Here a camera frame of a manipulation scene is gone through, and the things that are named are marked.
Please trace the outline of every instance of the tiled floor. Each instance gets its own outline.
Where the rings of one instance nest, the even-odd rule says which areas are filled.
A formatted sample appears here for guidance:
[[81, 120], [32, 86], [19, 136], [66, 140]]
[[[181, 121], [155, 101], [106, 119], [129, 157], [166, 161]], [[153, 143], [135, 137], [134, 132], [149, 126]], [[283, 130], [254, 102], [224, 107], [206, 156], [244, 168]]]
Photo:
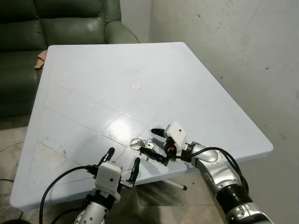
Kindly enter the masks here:
[[[14, 179], [26, 135], [29, 116], [0, 119], [0, 179]], [[124, 189], [106, 224], [222, 224], [223, 220], [199, 173], [172, 180], [188, 187], [180, 190], [164, 182]], [[18, 219], [21, 212], [9, 204], [12, 183], [0, 181], [0, 223]], [[44, 223], [69, 208], [80, 207], [82, 200], [46, 207]], [[73, 223], [78, 213], [61, 218], [57, 224]], [[38, 210], [24, 212], [21, 219], [38, 223]]]

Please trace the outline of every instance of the white table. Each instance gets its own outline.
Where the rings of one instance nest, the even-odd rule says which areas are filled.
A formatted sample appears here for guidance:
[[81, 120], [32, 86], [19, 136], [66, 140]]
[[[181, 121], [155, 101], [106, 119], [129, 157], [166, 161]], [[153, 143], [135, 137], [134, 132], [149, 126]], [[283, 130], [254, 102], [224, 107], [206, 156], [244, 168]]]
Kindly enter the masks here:
[[[142, 88], [134, 90], [132, 83]], [[228, 150], [237, 161], [265, 156], [272, 144], [181, 42], [49, 47], [11, 196], [21, 210], [39, 206], [52, 180], [78, 165], [97, 164], [110, 147], [128, 177], [138, 151], [131, 138], [179, 121], [189, 141]], [[142, 160], [136, 184], [194, 171]], [[69, 174], [49, 203], [84, 198], [94, 179]]]

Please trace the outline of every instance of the power cord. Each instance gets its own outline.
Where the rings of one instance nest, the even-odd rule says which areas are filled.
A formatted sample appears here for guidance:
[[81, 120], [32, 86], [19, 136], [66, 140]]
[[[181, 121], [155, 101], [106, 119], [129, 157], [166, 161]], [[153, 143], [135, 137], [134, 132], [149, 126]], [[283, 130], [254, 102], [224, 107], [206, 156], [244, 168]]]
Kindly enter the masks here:
[[245, 189], [246, 193], [249, 194], [249, 186], [248, 186], [247, 180], [243, 176], [238, 163], [236, 162], [236, 160], [233, 158], [233, 156], [230, 153], [228, 153], [227, 151], [225, 151], [222, 148], [218, 148], [218, 147], [207, 147], [207, 148], [204, 148], [204, 149], [202, 149], [202, 150], [200, 150], [198, 152], [192, 153], [190, 155], [182, 155], [182, 156], [172, 155], [172, 154], [168, 153], [166, 150], [165, 150], [165, 153], [166, 153], [166, 155], [168, 155], [171, 158], [184, 159], [184, 158], [191, 158], [191, 157], [197, 156], [197, 155], [199, 155], [201, 153], [204, 153], [204, 152], [210, 151], [210, 150], [218, 150], [218, 151], [220, 151], [220, 152], [223, 153], [224, 157], [227, 159], [227, 161], [229, 162], [229, 164], [231, 165], [231, 167], [239, 175], [240, 180], [241, 180], [241, 184], [242, 184], [243, 188]]
[[24, 142], [22, 141], [22, 142], [14, 143], [14, 144], [12, 144], [12, 145], [10, 145], [10, 146], [8, 146], [8, 147], [2, 149], [2, 150], [0, 151], [0, 153], [3, 152], [3, 151], [6, 150], [6, 149], [12, 147], [12, 146], [15, 146], [15, 145], [18, 145], [18, 144], [21, 144], [21, 143], [24, 143]]
[[21, 212], [21, 214], [20, 214], [20, 216], [19, 216], [18, 220], [20, 220], [20, 219], [21, 219], [21, 217], [22, 217], [23, 213], [24, 213], [24, 212]]
[[9, 182], [11, 182], [11, 183], [14, 182], [14, 180], [9, 180], [9, 179], [0, 179], [0, 181], [9, 181]]
[[[46, 196], [48, 194], [48, 192], [51, 190], [51, 188], [54, 186], [55, 183], [57, 183], [61, 178], [63, 178], [64, 176], [68, 175], [69, 173], [73, 172], [73, 171], [76, 171], [76, 170], [79, 170], [79, 169], [87, 169], [88, 166], [80, 166], [80, 167], [75, 167], [73, 169], [70, 169], [66, 172], [64, 172], [63, 174], [61, 174], [59, 177], [57, 177], [50, 185], [49, 187], [46, 189], [45, 193], [43, 194], [43, 197], [42, 197], [42, 200], [41, 200], [41, 205], [40, 205], [40, 209], [39, 209], [39, 224], [43, 224], [43, 207], [44, 207], [44, 204], [45, 204], [45, 199], [46, 199]], [[66, 213], [60, 213], [54, 220], [55, 222], [61, 217], [63, 216], [64, 214]]]
[[74, 211], [80, 211], [83, 208], [84, 207], [65, 210], [65, 211], [61, 212], [58, 216], [56, 216], [55, 219], [51, 222], [51, 224], [55, 224], [58, 221], [58, 219], [60, 219], [65, 214], [70, 213], [70, 212], [74, 212]]

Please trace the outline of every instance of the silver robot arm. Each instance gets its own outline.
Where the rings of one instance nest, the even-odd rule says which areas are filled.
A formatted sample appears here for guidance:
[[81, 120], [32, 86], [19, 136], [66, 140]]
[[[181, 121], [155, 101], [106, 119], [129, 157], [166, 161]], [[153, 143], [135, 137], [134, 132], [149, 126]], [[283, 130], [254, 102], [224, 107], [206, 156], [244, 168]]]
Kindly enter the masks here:
[[166, 138], [164, 151], [167, 157], [146, 147], [141, 147], [140, 153], [165, 166], [170, 159], [190, 162], [200, 171], [211, 194], [226, 214], [228, 224], [274, 224], [249, 197], [247, 182], [239, 166], [228, 158], [230, 154], [221, 148], [207, 147], [197, 142], [188, 143], [186, 133], [178, 122], [165, 130], [151, 131]]
[[122, 167], [110, 162], [114, 148], [110, 148], [98, 165], [88, 165], [94, 175], [94, 195], [85, 198], [86, 208], [79, 213], [74, 224], [104, 224], [114, 203], [121, 199], [122, 187], [132, 189], [139, 173], [140, 158], [136, 158], [128, 180], [121, 180]]

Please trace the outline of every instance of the green leather couch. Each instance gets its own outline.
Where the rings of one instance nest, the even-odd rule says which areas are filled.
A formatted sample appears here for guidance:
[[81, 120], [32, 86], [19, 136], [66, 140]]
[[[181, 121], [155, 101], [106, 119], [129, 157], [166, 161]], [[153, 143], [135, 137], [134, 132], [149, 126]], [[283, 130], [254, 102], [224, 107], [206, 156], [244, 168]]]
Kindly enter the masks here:
[[1, 0], [0, 117], [31, 113], [48, 46], [105, 43], [138, 43], [120, 0]]

